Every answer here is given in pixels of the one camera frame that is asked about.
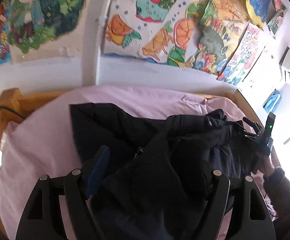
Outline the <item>person's right hand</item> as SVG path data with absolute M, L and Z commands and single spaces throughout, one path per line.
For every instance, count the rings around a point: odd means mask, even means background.
M 270 156 L 259 152 L 255 153 L 254 162 L 251 165 L 251 172 L 256 174 L 260 171 L 265 178 L 269 178 L 274 174 L 276 168 L 274 167 Z

